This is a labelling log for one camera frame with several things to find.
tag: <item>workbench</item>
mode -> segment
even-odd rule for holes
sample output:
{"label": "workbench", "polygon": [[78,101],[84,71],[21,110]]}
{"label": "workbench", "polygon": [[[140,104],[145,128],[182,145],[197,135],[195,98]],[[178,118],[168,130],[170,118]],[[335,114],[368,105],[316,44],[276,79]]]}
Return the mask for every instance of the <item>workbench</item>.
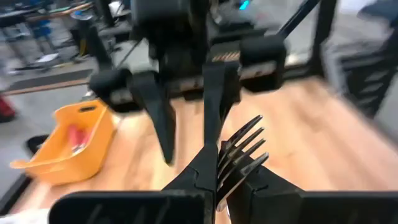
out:
{"label": "workbench", "polygon": [[[165,164],[152,121],[145,113],[115,118],[118,125],[103,168],[91,179],[52,187],[32,181],[11,213],[50,208],[79,190],[160,190],[203,147],[203,102],[172,102],[177,114],[176,155]],[[258,138],[271,171],[304,190],[398,190],[398,151],[371,121],[320,80],[289,82],[272,93],[242,93],[225,121],[220,139],[228,139],[256,115],[265,127]],[[217,224],[229,223],[226,210]]]}

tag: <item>orange basket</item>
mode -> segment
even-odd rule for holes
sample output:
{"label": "orange basket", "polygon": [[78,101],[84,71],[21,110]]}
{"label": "orange basket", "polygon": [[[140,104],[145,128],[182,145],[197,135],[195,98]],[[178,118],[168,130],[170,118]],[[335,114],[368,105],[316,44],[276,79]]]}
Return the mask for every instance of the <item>orange basket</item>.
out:
{"label": "orange basket", "polygon": [[[113,139],[112,113],[99,100],[64,106],[55,112],[57,127],[33,158],[13,161],[13,169],[53,185],[78,182],[95,175],[102,167]],[[90,130],[84,147],[73,152],[68,129],[71,125]]]}

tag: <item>floor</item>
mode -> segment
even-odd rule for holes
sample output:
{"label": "floor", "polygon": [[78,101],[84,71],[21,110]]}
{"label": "floor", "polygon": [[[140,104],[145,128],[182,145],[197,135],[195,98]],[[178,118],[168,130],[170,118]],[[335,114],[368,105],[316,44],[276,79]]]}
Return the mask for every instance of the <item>floor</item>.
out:
{"label": "floor", "polygon": [[[349,6],[353,6],[359,0],[346,1]],[[301,0],[256,0],[251,7],[256,7],[264,13],[265,18],[260,21],[260,24],[267,24],[270,21],[283,23],[290,17],[300,3]],[[349,11],[354,10],[350,7],[345,7],[345,9]],[[345,13],[338,14],[335,33],[331,38],[333,43],[347,44],[363,39],[380,40],[385,38],[386,28],[380,23],[374,20],[364,22],[353,15]],[[304,59],[312,41],[312,30],[315,27],[314,15],[314,12],[311,13],[289,37],[290,52],[297,55],[300,53],[300,55],[304,55]],[[55,29],[56,27],[60,27],[60,21],[55,21],[52,24]],[[68,34],[67,32],[56,32],[54,35],[56,35],[56,37],[53,37],[54,39],[63,40],[65,39],[65,35]],[[21,45],[23,45],[22,47],[25,49],[25,46],[31,46],[32,44],[27,41]],[[4,58],[5,55],[11,54],[4,44],[0,44],[0,52],[0,60],[2,60],[3,63],[6,61],[5,64],[7,67],[16,66],[18,63],[17,60]],[[33,54],[34,53],[26,53],[29,58],[34,58]],[[122,52],[115,60],[120,60],[118,59],[120,57],[123,57]],[[138,63],[141,59],[137,60],[137,58],[131,58],[129,61]],[[6,88],[10,83],[17,80],[54,75],[65,72],[66,70],[79,70],[84,68],[96,69],[96,64],[93,60],[88,59],[77,67],[60,68],[48,73],[30,72],[16,76],[0,74],[0,89]],[[11,170],[8,167],[8,163],[14,159],[29,158],[29,155],[26,154],[24,150],[24,141],[38,134],[50,133],[55,126],[52,113],[64,105],[79,101],[85,93],[86,86],[74,86],[8,97],[9,101],[12,102],[19,112],[19,116],[10,123],[0,124],[0,176],[3,179],[0,184],[0,195],[4,194],[19,174],[19,171]],[[386,99],[382,110],[380,110],[376,121],[382,123],[382,125],[392,132],[396,132],[398,136],[398,123],[394,124],[390,119],[396,117],[396,111],[398,110],[398,97],[396,96],[398,96],[398,84],[392,85],[389,97]]]}

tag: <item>orange plastic basket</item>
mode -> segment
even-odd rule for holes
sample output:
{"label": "orange plastic basket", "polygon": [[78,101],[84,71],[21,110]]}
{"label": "orange plastic basket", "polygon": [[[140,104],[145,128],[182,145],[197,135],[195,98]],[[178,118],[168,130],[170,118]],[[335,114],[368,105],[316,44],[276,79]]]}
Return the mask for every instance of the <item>orange plastic basket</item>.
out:
{"label": "orange plastic basket", "polygon": [[[64,106],[55,112],[57,127],[29,161],[13,161],[13,169],[53,185],[78,182],[95,175],[103,165],[115,125],[111,112],[99,100]],[[68,127],[90,130],[85,147],[73,153]]]}

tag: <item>gray floor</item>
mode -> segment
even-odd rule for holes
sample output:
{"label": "gray floor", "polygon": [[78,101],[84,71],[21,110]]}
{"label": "gray floor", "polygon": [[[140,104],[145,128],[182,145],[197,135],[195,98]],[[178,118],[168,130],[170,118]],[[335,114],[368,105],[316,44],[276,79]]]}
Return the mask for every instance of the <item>gray floor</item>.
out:
{"label": "gray floor", "polygon": [[[300,5],[299,0],[257,0],[254,2],[252,7],[258,7],[264,12],[264,21],[260,23],[267,24],[268,22],[285,22],[292,12]],[[306,53],[312,42],[312,30],[315,27],[314,23],[315,13],[311,13],[307,19],[305,19],[295,31],[289,37],[290,52],[296,54],[299,52],[301,55],[306,57]],[[55,29],[59,28],[59,21],[54,22],[52,25]],[[58,32],[53,34],[54,39],[62,40],[65,32]],[[346,44],[357,42],[362,39],[374,39],[380,40],[385,38],[386,28],[383,24],[378,21],[362,21],[357,19],[353,15],[339,14],[336,20],[335,33],[331,40],[337,44]],[[24,42],[23,48],[31,46],[32,43]],[[35,58],[34,47],[31,48],[31,52],[28,53],[29,58]],[[140,48],[141,53],[135,55],[143,55],[145,48]],[[7,66],[12,67],[18,64],[17,60],[5,58],[5,55],[10,55],[9,49],[4,45],[0,44],[0,59],[5,61],[7,59]],[[128,62],[134,63],[135,65],[140,64],[142,56],[132,56]],[[29,79],[32,77],[54,75],[65,72],[66,70],[79,70],[83,68],[94,68],[96,64],[92,60],[76,66],[52,70],[49,73],[37,73],[28,72],[24,75],[18,76],[7,76],[0,75],[0,88],[7,87],[10,83],[21,80]],[[18,176],[18,171],[11,170],[8,167],[8,163],[14,159],[27,159],[28,155],[24,152],[23,142],[34,135],[49,133],[53,130],[55,125],[52,119],[52,113],[62,107],[79,101],[79,99],[85,94],[86,86],[74,86],[70,88],[63,88],[58,90],[41,91],[36,93],[29,93],[23,95],[10,96],[8,99],[16,107],[19,112],[19,117],[10,123],[0,124],[0,175],[2,177],[2,183],[0,183],[0,195],[2,195],[9,187],[9,185]],[[398,134],[398,121],[392,122],[391,119],[396,117],[396,111],[398,109],[398,85],[393,85],[389,97],[384,103],[382,110],[379,112],[376,120],[382,123],[386,128],[392,131],[396,131]]]}

